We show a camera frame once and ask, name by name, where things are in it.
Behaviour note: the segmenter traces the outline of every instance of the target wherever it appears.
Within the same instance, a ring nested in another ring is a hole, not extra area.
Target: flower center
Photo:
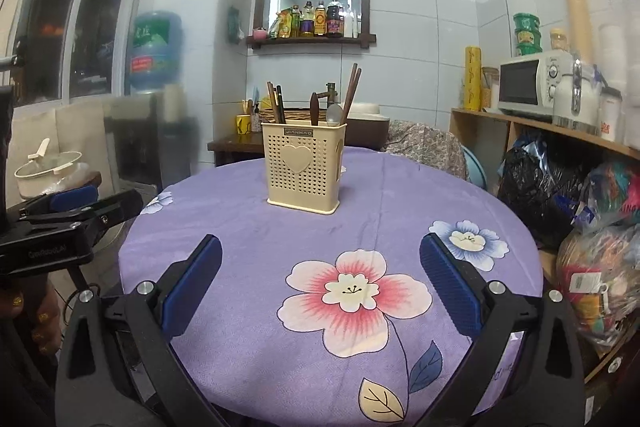
[[[327,290],[322,296],[325,304],[339,304],[340,308],[349,313],[354,313],[360,306],[367,310],[375,309],[376,301],[373,299],[378,295],[378,285],[369,283],[369,279],[362,273],[353,275],[351,273],[338,274],[337,281],[331,281],[324,285]]]
[[[449,240],[458,248],[462,248],[462,250],[472,252],[478,252],[482,250],[486,243],[484,237],[482,237],[481,235],[476,235],[473,232],[462,233],[458,230],[454,230],[453,232],[451,232]]]

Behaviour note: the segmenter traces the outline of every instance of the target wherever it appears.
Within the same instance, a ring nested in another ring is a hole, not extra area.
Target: white microwave
[[[573,57],[562,50],[524,55],[500,64],[498,109],[552,117],[553,92],[563,74],[571,74]]]

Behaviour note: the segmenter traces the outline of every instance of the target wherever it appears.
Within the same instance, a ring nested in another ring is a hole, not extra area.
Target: utensil holder
[[[310,121],[263,123],[268,203],[333,214],[338,208],[344,133],[347,126]]]

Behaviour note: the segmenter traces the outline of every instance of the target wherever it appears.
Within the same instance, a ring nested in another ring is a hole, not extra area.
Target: electric kettle
[[[599,91],[593,67],[574,57],[572,73],[564,74],[560,83],[550,89],[554,99],[554,124],[598,135]]]

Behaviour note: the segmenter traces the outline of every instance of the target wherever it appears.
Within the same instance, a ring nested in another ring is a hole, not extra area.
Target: purple tablecloth
[[[491,195],[385,153],[347,148],[343,165],[331,216],[268,204],[254,160],[169,187],[130,230],[126,292],[205,234],[222,242],[222,268],[173,340],[212,402],[284,427],[412,425],[470,345],[420,266],[430,229],[486,280],[542,294],[529,232]],[[512,335],[478,410],[499,396],[519,344]]]

